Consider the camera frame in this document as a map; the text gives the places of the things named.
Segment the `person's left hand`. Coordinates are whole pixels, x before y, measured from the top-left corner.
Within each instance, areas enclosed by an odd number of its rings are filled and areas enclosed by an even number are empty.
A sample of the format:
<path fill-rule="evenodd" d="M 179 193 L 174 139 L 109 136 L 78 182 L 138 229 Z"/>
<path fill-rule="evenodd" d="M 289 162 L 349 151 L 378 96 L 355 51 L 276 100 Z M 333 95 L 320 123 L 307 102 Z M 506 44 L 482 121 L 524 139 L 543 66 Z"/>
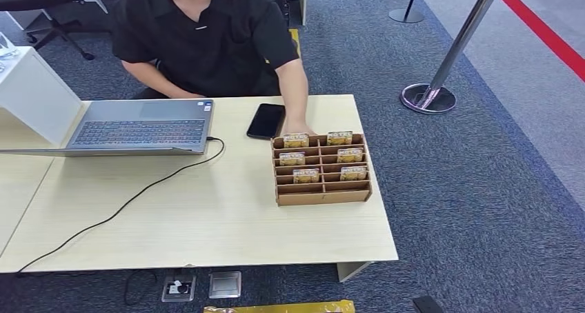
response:
<path fill-rule="evenodd" d="M 304 121 L 300 120 L 285 120 L 282 134 L 307 134 L 309 136 L 316 135 L 312 128 Z"/>

